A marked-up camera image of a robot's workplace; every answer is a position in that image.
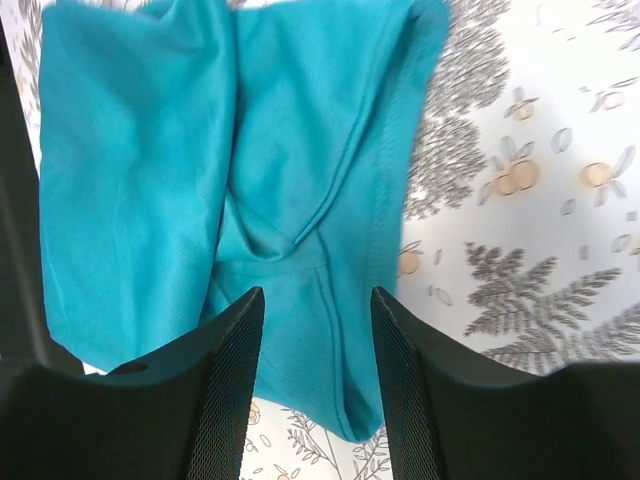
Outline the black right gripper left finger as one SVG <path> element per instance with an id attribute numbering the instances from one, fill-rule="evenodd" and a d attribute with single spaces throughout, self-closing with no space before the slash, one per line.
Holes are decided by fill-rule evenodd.
<path id="1" fill-rule="evenodd" d="M 264 320 L 261 289 L 99 375 L 1 364 L 5 479 L 236 479 Z"/>

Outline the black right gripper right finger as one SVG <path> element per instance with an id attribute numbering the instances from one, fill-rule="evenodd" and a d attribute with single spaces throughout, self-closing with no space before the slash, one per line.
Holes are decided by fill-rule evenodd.
<path id="1" fill-rule="evenodd" d="M 635 479 L 639 367 L 536 376 L 484 357 L 383 288 L 371 320 L 397 479 Z"/>

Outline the teal t shirt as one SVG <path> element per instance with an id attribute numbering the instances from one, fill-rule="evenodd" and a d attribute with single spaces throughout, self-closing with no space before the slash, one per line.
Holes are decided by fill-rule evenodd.
<path id="1" fill-rule="evenodd" d="M 48 328 L 108 371 L 260 287 L 255 393 L 381 427 L 374 287 L 396 282 L 442 1 L 155 1 L 42 12 Z"/>

